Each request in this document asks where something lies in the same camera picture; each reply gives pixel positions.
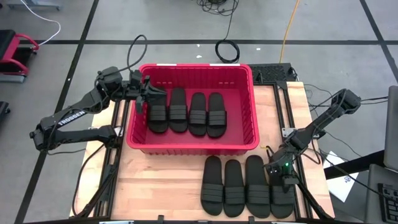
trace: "white cable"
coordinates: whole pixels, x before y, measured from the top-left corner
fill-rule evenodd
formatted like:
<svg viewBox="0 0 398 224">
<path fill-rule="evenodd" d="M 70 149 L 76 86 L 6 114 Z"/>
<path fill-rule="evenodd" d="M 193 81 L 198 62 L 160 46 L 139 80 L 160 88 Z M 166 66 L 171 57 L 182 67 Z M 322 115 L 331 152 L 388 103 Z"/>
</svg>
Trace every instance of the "white cable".
<svg viewBox="0 0 398 224">
<path fill-rule="evenodd" d="M 43 18 L 43 17 L 37 15 L 36 13 L 34 13 L 34 12 L 29 8 L 29 6 L 28 6 L 23 0 L 21 0 L 21 2 L 26 6 L 26 8 L 27 8 L 31 13 L 33 13 L 33 15 L 35 15 L 35 16 L 37 16 L 37 17 L 39 17 L 39 18 L 41 18 L 41 19 L 43 19 L 43 20 L 45 20 L 45 21 L 54 22 L 54 23 L 58 24 L 58 31 L 57 31 L 54 35 L 52 35 L 49 39 L 47 39 L 46 41 L 40 43 L 39 46 L 41 46 L 41 45 L 47 43 L 49 40 L 51 40 L 51 39 L 54 38 L 57 34 L 59 34 L 59 32 L 61 31 L 61 24 L 60 24 L 59 22 L 53 21 L 53 20 L 51 20 L 51 19 L 46 19 L 46 18 Z"/>
</svg>

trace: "white paper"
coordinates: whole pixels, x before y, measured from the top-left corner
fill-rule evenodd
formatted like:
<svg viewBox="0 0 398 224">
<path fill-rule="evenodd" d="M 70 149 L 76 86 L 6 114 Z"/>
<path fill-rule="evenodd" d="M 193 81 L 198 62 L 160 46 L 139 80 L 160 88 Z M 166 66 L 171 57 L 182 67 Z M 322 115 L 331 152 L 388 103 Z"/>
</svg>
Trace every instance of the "white paper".
<svg viewBox="0 0 398 224">
<path fill-rule="evenodd" d="M 344 160 L 336 156 L 337 155 L 334 152 L 330 151 L 329 155 L 326 158 L 334 165 L 344 162 Z M 331 166 L 330 163 L 325 160 L 325 162 L 323 163 L 323 168 L 327 168 L 330 166 Z M 358 173 L 350 174 L 350 176 L 356 179 Z M 327 180 L 327 182 L 328 182 L 329 192 L 332 193 L 334 196 L 336 196 L 338 199 L 340 199 L 342 202 L 346 201 L 348 194 L 354 185 L 354 181 L 348 176 L 337 177 L 334 179 Z"/>
</svg>

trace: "red plastic basket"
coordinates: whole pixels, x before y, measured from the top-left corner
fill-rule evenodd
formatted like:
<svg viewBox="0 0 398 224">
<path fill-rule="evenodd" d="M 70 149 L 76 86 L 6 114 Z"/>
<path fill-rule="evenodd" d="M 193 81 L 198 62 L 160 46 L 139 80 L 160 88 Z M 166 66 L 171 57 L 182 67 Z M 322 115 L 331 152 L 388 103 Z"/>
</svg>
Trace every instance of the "red plastic basket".
<svg viewBox="0 0 398 224">
<path fill-rule="evenodd" d="M 228 113 L 227 129 L 218 139 L 196 137 L 189 131 L 175 133 L 170 128 L 155 134 L 147 128 L 146 104 L 142 114 L 137 114 L 133 106 L 127 128 L 131 148 L 146 154 L 240 155 L 259 144 L 252 73 L 247 65 L 146 64 L 139 70 L 143 77 L 150 76 L 152 85 L 166 89 L 168 105 L 175 87 L 185 89 L 188 107 L 196 92 L 205 94 L 206 103 L 210 93 L 221 93 Z"/>
</svg>

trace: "gray floor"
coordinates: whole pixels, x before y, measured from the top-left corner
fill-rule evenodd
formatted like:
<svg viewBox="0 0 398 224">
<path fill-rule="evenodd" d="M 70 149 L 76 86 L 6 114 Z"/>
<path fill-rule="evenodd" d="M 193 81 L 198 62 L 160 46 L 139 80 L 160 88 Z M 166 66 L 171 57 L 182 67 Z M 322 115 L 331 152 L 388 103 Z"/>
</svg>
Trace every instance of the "gray floor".
<svg viewBox="0 0 398 224">
<path fill-rule="evenodd" d="M 283 38 L 294 0 L 242 1 L 234 14 L 230 39 L 280 40 Z M 366 1 L 386 40 L 398 40 L 398 15 L 395 0 Z M 62 25 L 56 40 L 79 40 L 93 0 L 61 1 L 62 11 L 37 11 Z M 88 33 L 88 40 L 131 40 L 145 34 L 152 40 L 221 39 L 228 28 L 228 17 L 203 12 L 195 1 L 125 1 L 100 0 Z M 0 10 L 0 29 L 14 29 L 46 39 L 57 29 L 24 10 Z M 289 39 L 296 40 L 377 40 L 357 0 L 302 0 Z M 28 133 L 40 118 L 54 112 L 65 77 L 77 45 L 45 45 L 33 59 L 30 76 L 24 84 L 0 83 L 0 100 L 10 102 L 12 113 L 0 128 L 0 223 L 12 223 L 21 204 L 37 160 L 38 152 Z M 280 45 L 242 44 L 240 63 L 276 63 Z M 65 106 L 79 100 L 89 91 L 96 72 L 108 66 L 126 64 L 127 45 L 85 45 Z M 398 58 L 398 46 L 389 45 Z M 135 46 L 131 60 L 141 54 L 142 45 Z M 234 50 L 221 46 L 223 55 Z M 301 81 L 332 93 L 349 88 L 362 98 L 386 96 L 388 87 L 396 85 L 387 60 L 379 45 L 287 45 L 285 62 L 296 69 Z M 143 63 L 219 63 L 214 45 L 150 45 Z M 312 87 L 311 103 L 327 98 L 327 93 Z M 384 148 L 386 104 L 364 105 L 354 115 L 336 120 L 326 130 L 347 142 L 360 155 Z M 85 116 L 67 129 L 85 129 L 92 116 Z M 57 151 L 83 148 L 84 144 L 65 145 Z M 344 144 L 325 136 L 320 141 L 324 151 L 354 159 Z M 73 189 L 83 153 L 52 156 L 45 161 L 25 222 L 67 218 Z M 367 173 L 359 180 L 366 182 Z M 336 215 L 363 219 L 365 189 L 354 185 L 346 203 L 333 198 Z"/>
</svg>

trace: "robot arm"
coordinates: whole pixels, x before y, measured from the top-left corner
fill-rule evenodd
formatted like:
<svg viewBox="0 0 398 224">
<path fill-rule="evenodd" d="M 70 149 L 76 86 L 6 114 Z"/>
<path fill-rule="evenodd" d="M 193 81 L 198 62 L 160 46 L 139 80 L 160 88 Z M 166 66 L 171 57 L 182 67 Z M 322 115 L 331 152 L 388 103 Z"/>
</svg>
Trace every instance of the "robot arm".
<svg viewBox="0 0 398 224">
<path fill-rule="evenodd" d="M 135 100 L 136 110 L 142 113 L 145 101 L 165 95 L 165 91 L 154 88 L 149 77 L 141 82 L 142 75 L 136 70 L 130 74 L 129 81 L 123 81 L 116 67 L 109 67 L 98 72 L 96 86 L 78 103 L 68 106 L 54 115 L 41 119 L 35 131 L 29 133 L 37 150 L 48 151 L 61 144 L 85 141 L 101 141 L 105 144 L 113 142 L 117 134 L 110 125 L 98 129 L 82 131 L 59 131 L 58 128 L 76 121 L 88 113 L 99 113 L 109 106 L 109 102 L 118 100 Z"/>
<path fill-rule="evenodd" d="M 292 161 L 300 156 L 311 143 L 314 135 L 344 114 L 353 114 L 361 106 L 361 98 L 350 90 L 340 90 L 331 100 L 331 106 L 307 127 L 292 131 L 279 146 L 278 151 L 267 150 L 269 163 L 265 165 L 270 185 L 282 186 L 287 192 L 298 185 L 303 196 L 320 218 L 331 218 L 323 211 L 294 171 Z"/>
</svg>

